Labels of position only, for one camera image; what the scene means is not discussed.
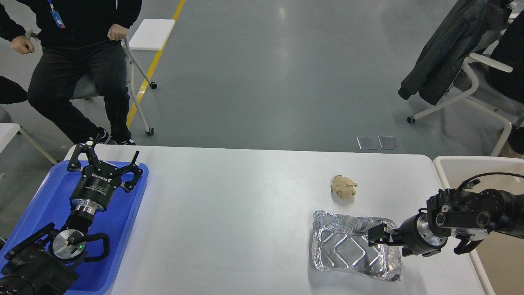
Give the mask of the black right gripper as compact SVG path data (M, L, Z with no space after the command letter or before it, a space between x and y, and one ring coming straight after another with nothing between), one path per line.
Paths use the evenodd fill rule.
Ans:
M410 217L397 229L388 228L384 223L373 226L367 232L367 240L369 247L379 244L402 246L402 256L432 256L447 244L447 237L439 237L431 231L426 213Z

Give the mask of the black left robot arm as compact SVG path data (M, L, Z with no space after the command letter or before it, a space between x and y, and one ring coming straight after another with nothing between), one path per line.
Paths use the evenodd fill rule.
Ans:
M96 141L74 147L47 175L1 251L2 295L101 293L119 264L147 177L136 151L129 164L105 162Z

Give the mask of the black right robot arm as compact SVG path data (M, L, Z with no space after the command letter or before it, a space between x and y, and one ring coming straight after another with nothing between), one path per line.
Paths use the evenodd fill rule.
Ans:
M522 239L523 195L492 188L472 192L480 177L472 176L455 189L440 189L399 228L384 224L370 228L368 245L400 246L402 256L432 256L440 253L449 237L460 241L455 254L470 253L492 232Z

